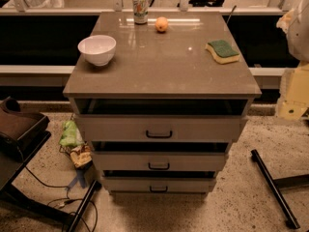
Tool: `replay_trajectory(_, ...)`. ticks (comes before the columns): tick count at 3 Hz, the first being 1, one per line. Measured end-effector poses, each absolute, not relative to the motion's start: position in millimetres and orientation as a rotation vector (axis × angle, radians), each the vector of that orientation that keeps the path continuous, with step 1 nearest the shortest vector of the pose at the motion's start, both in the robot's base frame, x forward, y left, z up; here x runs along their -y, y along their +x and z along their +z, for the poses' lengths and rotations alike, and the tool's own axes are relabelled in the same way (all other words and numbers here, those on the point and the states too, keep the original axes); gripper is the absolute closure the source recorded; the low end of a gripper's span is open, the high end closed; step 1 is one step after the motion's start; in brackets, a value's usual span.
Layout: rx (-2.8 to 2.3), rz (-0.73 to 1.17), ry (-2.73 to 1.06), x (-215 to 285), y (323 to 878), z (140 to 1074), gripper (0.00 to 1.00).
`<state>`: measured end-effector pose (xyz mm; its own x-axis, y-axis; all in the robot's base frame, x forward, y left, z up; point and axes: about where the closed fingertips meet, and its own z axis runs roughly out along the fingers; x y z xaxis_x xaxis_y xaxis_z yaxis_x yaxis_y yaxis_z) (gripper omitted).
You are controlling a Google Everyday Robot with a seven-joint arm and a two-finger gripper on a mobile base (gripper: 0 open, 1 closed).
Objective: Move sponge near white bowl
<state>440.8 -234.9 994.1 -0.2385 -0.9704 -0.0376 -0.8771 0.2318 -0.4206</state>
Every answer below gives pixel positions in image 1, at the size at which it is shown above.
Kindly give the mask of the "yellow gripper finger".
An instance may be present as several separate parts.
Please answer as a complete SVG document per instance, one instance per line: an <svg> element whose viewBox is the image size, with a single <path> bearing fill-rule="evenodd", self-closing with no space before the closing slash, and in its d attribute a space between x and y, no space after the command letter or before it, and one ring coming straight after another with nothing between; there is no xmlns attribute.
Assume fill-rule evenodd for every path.
<svg viewBox="0 0 309 232"><path fill-rule="evenodd" d="M309 63L301 61L295 69L285 69L280 83L276 115L286 120L309 118Z"/></svg>

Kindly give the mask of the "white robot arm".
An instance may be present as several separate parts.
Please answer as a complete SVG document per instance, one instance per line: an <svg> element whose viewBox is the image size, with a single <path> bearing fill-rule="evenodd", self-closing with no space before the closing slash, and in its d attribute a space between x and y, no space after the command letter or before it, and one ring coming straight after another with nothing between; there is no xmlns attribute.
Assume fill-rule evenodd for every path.
<svg viewBox="0 0 309 232"><path fill-rule="evenodd" d="M299 61L295 69L282 74L276 114L298 120L308 116L309 108L309 0L284 14L276 26L286 33L289 53Z"/></svg>

